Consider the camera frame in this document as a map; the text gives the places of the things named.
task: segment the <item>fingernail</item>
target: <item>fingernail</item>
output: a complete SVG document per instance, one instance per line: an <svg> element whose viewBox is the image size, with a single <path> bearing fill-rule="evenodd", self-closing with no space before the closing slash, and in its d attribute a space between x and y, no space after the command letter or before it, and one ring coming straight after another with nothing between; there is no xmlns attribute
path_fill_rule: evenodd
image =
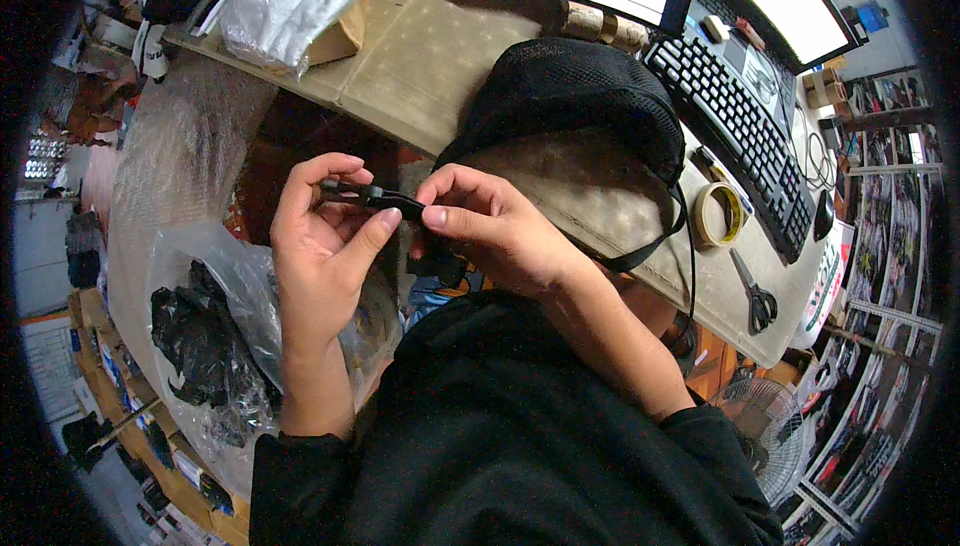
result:
<svg viewBox="0 0 960 546"><path fill-rule="evenodd" d="M423 222L432 228L442 228L447 224L447 209L443 206L427 206L423 209Z"/></svg>
<svg viewBox="0 0 960 546"><path fill-rule="evenodd" d="M401 217L401 209L399 208L388 208L380 213L380 221L390 231L394 231L401 224Z"/></svg>

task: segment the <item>person's right hand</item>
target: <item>person's right hand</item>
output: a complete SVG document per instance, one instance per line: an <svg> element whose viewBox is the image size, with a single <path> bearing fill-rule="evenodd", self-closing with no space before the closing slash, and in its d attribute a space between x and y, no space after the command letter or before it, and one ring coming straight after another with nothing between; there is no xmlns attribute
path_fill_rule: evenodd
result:
<svg viewBox="0 0 960 546"><path fill-rule="evenodd" d="M539 298L599 273L594 263L509 181L475 168L444 165L420 184L423 224L450 239L499 287ZM411 255L420 258L422 244Z"/></svg>

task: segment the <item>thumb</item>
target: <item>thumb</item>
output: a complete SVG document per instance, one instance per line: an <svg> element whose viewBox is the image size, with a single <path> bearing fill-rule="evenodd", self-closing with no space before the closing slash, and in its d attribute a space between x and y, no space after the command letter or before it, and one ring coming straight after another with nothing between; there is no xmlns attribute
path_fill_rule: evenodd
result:
<svg viewBox="0 0 960 546"><path fill-rule="evenodd" d="M366 276L370 265L374 264L374 259L387 245L390 236L394 235L394 231L400 224L401 209L399 208L388 208L371 216L335 255L339 259L339 264L351 270L357 270L358 273L362 270L363 275Z"/></svg>
<svg viewBox="0 0 960 546"><path fill-rule="evenodd" d="M441 236L484 244L498 242L503 221L459 206L427 206L422 218L427 228Z"/></svg>

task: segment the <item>black mesh fabric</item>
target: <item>black mesh fabric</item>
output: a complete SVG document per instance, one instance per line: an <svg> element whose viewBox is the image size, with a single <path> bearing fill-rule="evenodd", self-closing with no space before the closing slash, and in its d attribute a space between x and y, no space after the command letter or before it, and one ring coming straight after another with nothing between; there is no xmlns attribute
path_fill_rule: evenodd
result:
<svg viewBox="0 0 960 546"><path fill-rule="evenodd" d="M606 127L667 187L684 168L684 134L664 85L606 44L542 37L507 48L437 168L506 140Z"/></svg>

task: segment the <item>black strap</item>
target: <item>black strap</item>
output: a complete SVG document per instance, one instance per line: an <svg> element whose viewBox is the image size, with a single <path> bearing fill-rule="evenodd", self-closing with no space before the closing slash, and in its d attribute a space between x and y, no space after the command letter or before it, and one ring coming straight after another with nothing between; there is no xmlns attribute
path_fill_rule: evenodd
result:
<svg viewBox="0 0 960 546"><path fill-rule="evenodd" d="M679 185L674 185L668 189L667 192L679 203L679 215L673 227L663 235L633 252L628 252L627 254L612 259L604 258L600 262L612 272L618 274L629 272L647 260L647 257L653 254L664 240L679 232L684 228L684 225L686 225L686 236L690 240L690 313L686 318L686 324L683 326L683 330L679 332L679 339L693 329L693 308L697 301L697 258L693 244L693 223L689 222L688 219L687 199L684 198L684 191L680 189Z"/></svg>

